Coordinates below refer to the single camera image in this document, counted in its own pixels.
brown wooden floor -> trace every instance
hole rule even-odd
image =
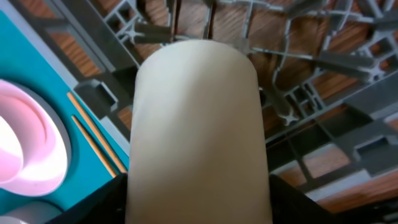
[[[42,0],[20,1],[23,2],[28,10],[35,16],[54,17],[54,14],[47,8]],[[104,10],[108,12],[119,2],[119,0],[98,1],[102,4]],[[292,1],[268,0],[267,2],[286,5]],[[333,5],[334,1],[330,2],[329,7]],[[354,11],[358,11],[357,5],[354,5],[353,8]],[[146,10],[153,23],[158,25],[166,24],[167,12],[164,7],[164,0],[146,0]],[[204,4],[184,0],[178,23],[178,32],[200,35],[202,33],[205,14],[206,7]],[[213,39],[225,43],[238,41],[242,33],[245,16],[245,7],[218,6],[214,18]],[[286,17],[282,14],[255,9],[249,30],[251,45],[277,50],[282,37],[285,20]],[[326,25],[326,19],[304,17],[294,20],[290,31],[291,41],[289,51],[315,55],[322,42]],[[354,22],[347,23],[345,28],[331,41],[330,49],[335,52],[344,52],[355,48],[365,40],[368,29],[369,27],[367,25]],[[52,37],[84,75],[91,76],[100,72],[71,35],[52,34]],[[147,58],[158,48],[159,45],[147,44],[137,46],[138,51],[144,58]],[[265,84],[270,79],[270,72],[273,69],[275,58],[265,57],[260,54],[252,55],[250,58],[257,70],[259,83],[261,85]],[[296,85],[301,80],[308,77],[312,69],[311,63],[295,58],[288,58],[277,79],[277,85],[283,90],[289,89],[289,87]],[[348,78],[344,75],[335,73],[326,73],[314,80],[313,84],[319,91],[321,97],[327,99],[356,82],[357,80],[354,78]],[[122,111],[120,117],[126,126],[130,127],[131,113],[129,110]],[[275,128],[277,129],[282,125],[272,108],[263,111],[263,119],[266,133],[271,133]],[[392,125],[398,129],[398,121],[393,122]],[[311,174],[314,176],[322,175],[348,162],[345,155],[343,155],[339,149],[331,150],[328,154],[320,156],[319,158],[305,161]],[[294,168],[283,173],[282,176],[292,185],[302,184],[304,181],[300,171]],[[323,199],[319,203],[331,212],[339,212],[393,196],[398,196],[398,172],[391,173],[377,180],[372,180],[366,184],[333,195]]]

chopstick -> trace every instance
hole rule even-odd
[[[84,135],[86,140],[88,141],[88,144],[90,144],[91,148],[93,148],[95,154],[97,154],[98,158],[100,161],[104,164],[105,168],[108,170],[108,172],[111,174],[112,178],[117,176],[117,173],[115,169],[112,167],[110,162],[105,158],[105,155],[101,152],[100,149],[98,149],[98,146],[95,144],[94,140],[91,138],[91,136],[88,134],[86,129],[83,127],[83,125],[80,123],[79,120],[77,120],[76,116],[72,116],[72,120],[75,122],[76,126],[79,128],[80,132]]]
[[[67,96],[69,100],[72,102],[72,104],[75,106],[75,108],[79,111],[80,115],[83,117],[83,119],[86,121],[90,129],[94,132],[94,135],[97,137],[101,145],[104,147],[106,153],[111,157],[113,162],[116,164],[116,167],[120,170],[120,172],[126,173],[127,170],[118,157],[116,153],[113,151],[109,143],[106,141],[105,137],[102,135],[102,133],[99,131],[97,126],[95,125],[94,121],[88,116],[87,112],[83,109],[81,104],[76,100],[75,96],[71,92],[67,93]]]

teal mat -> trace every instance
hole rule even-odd
[[[111,176],[70,118],[75,114],[89,129],[67,98],[69,88],[3,12],[0,12],[0,27],[0,79],[20,83],[39,94],[58,113],[69,133],[72,163],[67,178],[54,193],[39,198],[66,210],[109,181]],[[102,127],[100,129],[128,167],[127,155]],[[0,189],[0,215],[34,199]]]

pair of chopsticks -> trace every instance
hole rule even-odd
[[[85,120],[85,122],[88,124],[90,129],[94,132],[94,135],[96,138],[99,140],[103,148],[105,149],[106,153],[110,156],[111,160],[114,162],[116,167],[119,169],[120,172],[126,173],[127,170],[118,157],[116,153],[113,151],[105,137],[102,135],[98,127],[95,125],[94,121],[88,116],[87,112],[83,109],[81,104],[77,101],[75,96],[71,92],[67,93],[67,96],[69,100],[72,102],[72,104],[75,106],[75,108],[78,110],[80,113],[81,117]],[[102,150],[97,146],[93,138],[88,134],[87,130],[83,127],[83,125],[80,123],[80,121],[76,118],[76,116],[72,116],[72,120],[75,122],[77,127],[79,128],[80,132],[84,135],[86,140],[88,141],[88,144],[90,144],[91,148],[93,148],[95,154],[98,156],[100,161],[104,164],[105,168],[108,170],[108,172],[111,174],[112,177],[116,177],[118,172],[115,170],[115,168],[111,165],[111,162],[108,161],[106,158],[105,154],[102,152]]]

blue surface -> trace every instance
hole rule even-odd
[[[41,197],[68,209],[109,181],[111,176],[71,119],[71,115],[76,115],[90,130],[67,98],[69,88],[3,12],[0,12],[0,27],[0,79],[20,83],[39,94],[58,113],[69,133],[72,162],[67,178],[54,193]],[[128,167],[127,155],[102,127],[100,129]],[[32,199],[0,189],[0,215]]]

